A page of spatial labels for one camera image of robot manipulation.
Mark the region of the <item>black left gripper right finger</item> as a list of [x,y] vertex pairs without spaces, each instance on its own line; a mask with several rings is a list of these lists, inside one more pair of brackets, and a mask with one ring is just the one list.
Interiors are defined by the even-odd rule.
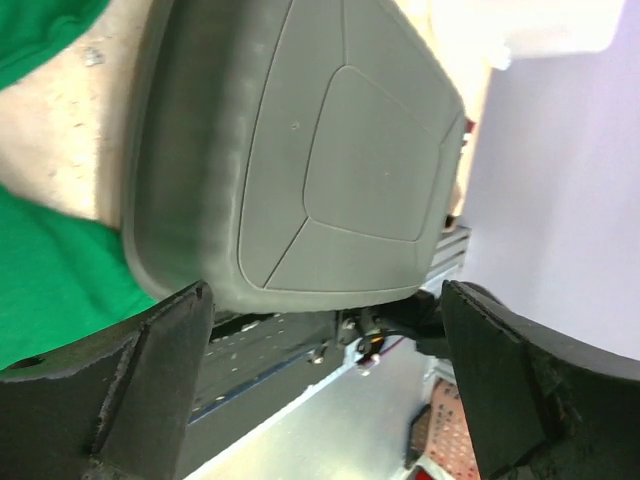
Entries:
[[441,308],[484,479],[636,479],[639,363],[447,281]]

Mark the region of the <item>grey plastic tub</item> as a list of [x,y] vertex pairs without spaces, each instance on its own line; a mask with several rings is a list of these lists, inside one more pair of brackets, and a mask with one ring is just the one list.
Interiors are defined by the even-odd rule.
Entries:
[[128,266],[163,299],[332,311],[424,283],[462,99],[393,1],[155,1],[134,71]]

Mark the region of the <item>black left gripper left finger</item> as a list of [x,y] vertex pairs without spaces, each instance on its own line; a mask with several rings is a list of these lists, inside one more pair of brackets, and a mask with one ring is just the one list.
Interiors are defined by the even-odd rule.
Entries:
[[197,282],[3,369],[2,478],[173,478],[213,307]]

